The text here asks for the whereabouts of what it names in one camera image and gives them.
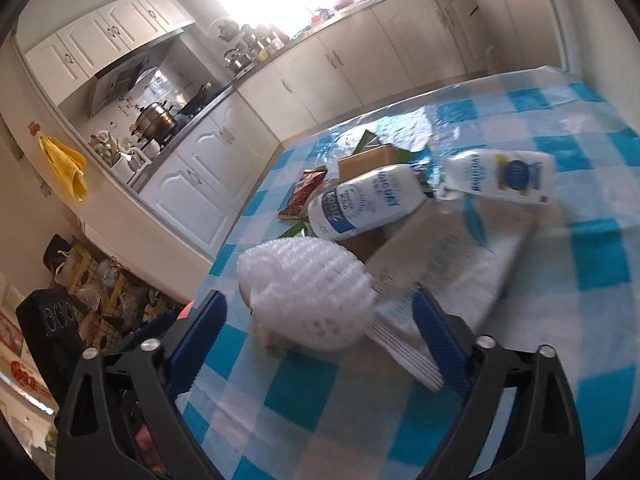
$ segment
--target table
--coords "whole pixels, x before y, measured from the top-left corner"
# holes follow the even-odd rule
[[[331,177],[335,156],[366,125],[436,162],[470,146],[556,157],[558,200],[482,331],[506,348],[558,350],[592,478],[640,411],[640,139],[588,85],[553,68],[439,89],[282,153],[195,298],[215,288],[229,311],[192,390],[177,400],[194,436],[227,479],[409,480],[446,434],[460,408],[451,391],[429,391],[368,340],[337,354],[270,358],[250,334],[238,293],[238,254],[287,229],[276,213],[302,170],[327,162]],[[505,403],[498,419],[507,414]],[[490,433],[476,472],[490,464],[500,436]]]

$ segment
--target silver screw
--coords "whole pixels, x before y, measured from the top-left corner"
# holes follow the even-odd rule
[[[99,353],[100,351],[95,346],[89,346],[89,348],[82,352],[82,357],[88,361],[96,357]]]
[[[549,345],[542,345],[538,348],[538,352],[540,352],[544,357],[548,357],[549,359],[553,359],[556,357],[556,349]]]
[[[490,350],[491,348],[495,348],[495,339],[487,335],[481,335],[478,339],[476,339],[476,344],[479,347]]]
[[[147,339],[143,341],[140,345],[143,352],[153,352],[154,350],[158,350],[160,348],[160,340],[159,339]]]

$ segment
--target red snack packet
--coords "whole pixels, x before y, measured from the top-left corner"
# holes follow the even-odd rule
[[[302,207],[309,198],[311,192],[320,185],[326,175],[326,167],[319,166],[314,170],[305,170],[300,180],[293,187],[291,196],[287,202],[287,206],[278,213],[278,218],[282,220],[291,220],[300,217]]]

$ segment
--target white cabinet door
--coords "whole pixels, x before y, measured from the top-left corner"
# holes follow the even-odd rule
[[[308,38],[275,63],[319,124],[362,106],[338,61],[318,38]]]
[[[194,22],[191,15],[177,0],[137,0],[150,17],[156,20],[165,31],[186,27]]]
[[[398,54],[370,10],[362,10],[327,27],[319,38],[363,104],[412,87]]]
[[[300,97],[284,81],[277,63],[260,69],[242,84],[239,92],[280,140],[289,139],[317,125]]]
[[[387,0],[373,7],[414,86],[465,73],[435,0]]]
[[[69,23],[58,35],[89,77],[129,52],[129,47],[97,12]]]
[[[264,160],[260,146],[253,149],[250,146],[252,136],[247,129],[253,124],[242,117],[244,110],[233,110],[228,101],[223,103],[225,108],[217,108],[200,121],[176,148],[176,153],[224,197],[229,207],[239,212],[268,159]]]
[[[89,80],[55,34],[28,51],[26,58],[36,78],[57,105]]]
[[[118,0],[101,7],[98,13],[131,50],[164,34],[164,29],[137,0]]]
[[[236,220],[226,200],[176,153],[158,168],[140,198],[212,261]]]
[[[491,35],[476,0],[437,0],[460,48],[468,73],[486,69]]]

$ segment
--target yellow towel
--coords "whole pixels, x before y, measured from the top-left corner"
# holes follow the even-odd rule
[[[86,159],[80,153],[65,146],[55,137],[40,136],[40,147],[53,173],[62,181],[77,200],[86,199],[84,167]]]

